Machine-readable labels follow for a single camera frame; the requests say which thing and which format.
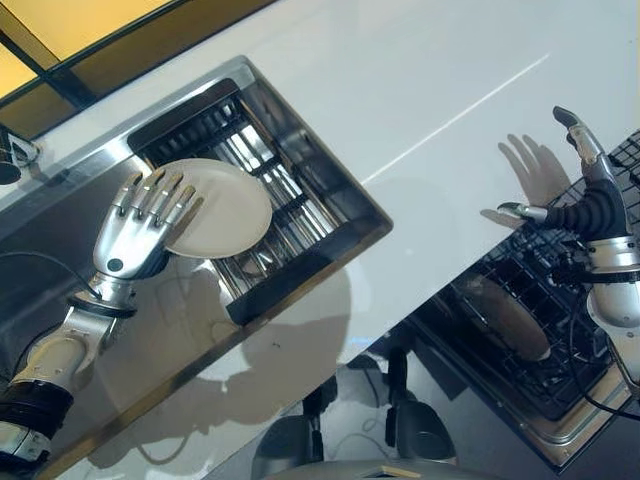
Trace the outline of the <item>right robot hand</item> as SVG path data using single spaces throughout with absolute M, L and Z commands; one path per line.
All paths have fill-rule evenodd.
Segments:
M 580 160 L 585 190 L 574 204 L 542 207 L 505 202 L 498 211 L 532 221 L 544 229 L 562 229 L 585 242 L 626 237 L 631 234 L 621 190 L 609 157 L 588 126 L 572 111 L 556 106 L 554 119 L 566 128 L 566 139 Z

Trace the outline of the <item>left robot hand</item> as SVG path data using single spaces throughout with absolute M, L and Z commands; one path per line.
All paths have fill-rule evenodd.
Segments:
M 155 274 L 165 251 L 203 203 L 181 171 L 164 168 L 129 176 L 112 200 L 98 234 L 93 263 L 104 275 L 134 280 Z

